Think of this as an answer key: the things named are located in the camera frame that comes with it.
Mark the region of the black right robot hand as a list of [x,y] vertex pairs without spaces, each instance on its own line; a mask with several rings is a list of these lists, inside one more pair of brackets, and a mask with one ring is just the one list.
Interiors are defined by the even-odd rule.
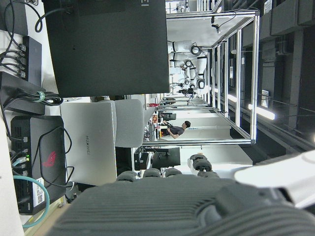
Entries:
[[196,175],[123,173],[82,193],[48,235],[314,235],[314,151],[225,172],[207,167],[195,158]]

